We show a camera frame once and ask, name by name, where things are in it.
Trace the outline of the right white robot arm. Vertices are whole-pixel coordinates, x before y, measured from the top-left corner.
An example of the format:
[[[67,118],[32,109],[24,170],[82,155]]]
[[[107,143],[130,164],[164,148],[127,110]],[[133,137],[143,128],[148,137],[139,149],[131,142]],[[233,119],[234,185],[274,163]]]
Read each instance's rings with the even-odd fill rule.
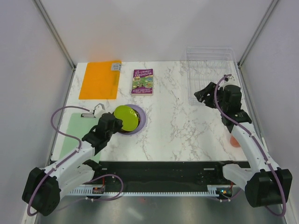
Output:
[[[241,108],[241,88],[233,84],[219,87],[210,82],[194,96],[207,107],[219,110],[222,123],[237,140],[250,165],[250,171],[233,163],[224,165],[214,171],[215,180],[221,184],[228,180],[235,183],[245,192],[252,207],[285,205],[292,174],[288,169],[280,168],[256,137],[251,118]]]

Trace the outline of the purple plastic plate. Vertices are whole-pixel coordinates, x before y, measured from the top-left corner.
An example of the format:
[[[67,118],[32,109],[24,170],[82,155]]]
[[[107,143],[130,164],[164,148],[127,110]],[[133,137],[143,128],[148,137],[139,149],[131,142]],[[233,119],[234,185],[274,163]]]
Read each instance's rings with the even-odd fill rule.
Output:
[[[133,130],[131,132],[127,132],[127,131],[121,130],[120,134],[123,134],[123,135],[134,135],[134,134],[139,133],[146,126],[147,116],[146,116],[145,111],[141,107],[139,107],[137,105],[127,104],[126,106],[129,106],[130,108],[132,108],[133,110],[135,110],[139,114],[140,121],[139,121],[138,127],[135,130]]]

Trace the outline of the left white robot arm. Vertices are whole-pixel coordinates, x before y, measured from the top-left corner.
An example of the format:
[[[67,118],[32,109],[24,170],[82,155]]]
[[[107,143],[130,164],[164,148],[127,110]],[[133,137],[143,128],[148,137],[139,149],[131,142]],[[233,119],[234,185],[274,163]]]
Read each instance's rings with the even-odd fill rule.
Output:
[[[22,194],[22,200],[28,205],[27,214],[34,216],[30,211],[33,208],[36,213],[47,216],[79,185],[99,183],[103,173],[92,157],[104,149],[112,135],[121,128],[122,120],[112,113],[104,113],[97,125],[83,136],[77,148],[45,168],[32,169]]]

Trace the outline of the yellow brown patterned plate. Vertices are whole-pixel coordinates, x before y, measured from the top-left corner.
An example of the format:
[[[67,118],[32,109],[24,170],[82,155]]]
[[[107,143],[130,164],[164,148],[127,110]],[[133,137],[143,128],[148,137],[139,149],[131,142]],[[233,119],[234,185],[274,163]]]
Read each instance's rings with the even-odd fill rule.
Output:
[[[132,115],[130,115],[129,117],[125,117],[125,121],[126,121],[126,124],[122,127],[122,130],[124,130],[124,131],[127,131],[127,132],[131,132],[131,131],[133,131],[133,130],[126,130],[126,129],[123,129],[124,127],[125,128],[128,128],[127,126],[127,124],[130,124],[130,123],[132,123],[132,124],[137,124],[136,125],[136,127],[135,127],[135,129],[138,127],[138,125],[139,125],[139,121],[140,121],[140,118],[139,118],[139,114],[135,111],[135,110],[133,110],[132,109],[132,111],[133,112],[131,112],[132,114],[134,114],[134,116],[132,116]]]

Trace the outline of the lime green plate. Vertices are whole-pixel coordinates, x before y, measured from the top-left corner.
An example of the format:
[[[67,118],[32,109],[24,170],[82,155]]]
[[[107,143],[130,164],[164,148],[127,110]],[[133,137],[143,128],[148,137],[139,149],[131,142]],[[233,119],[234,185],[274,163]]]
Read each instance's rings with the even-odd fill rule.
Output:
[[[134,109],[127,105],[116,107],[114,116],[122,121],[122,130],[125,132],[134,131],[139,124],[139,118]]]

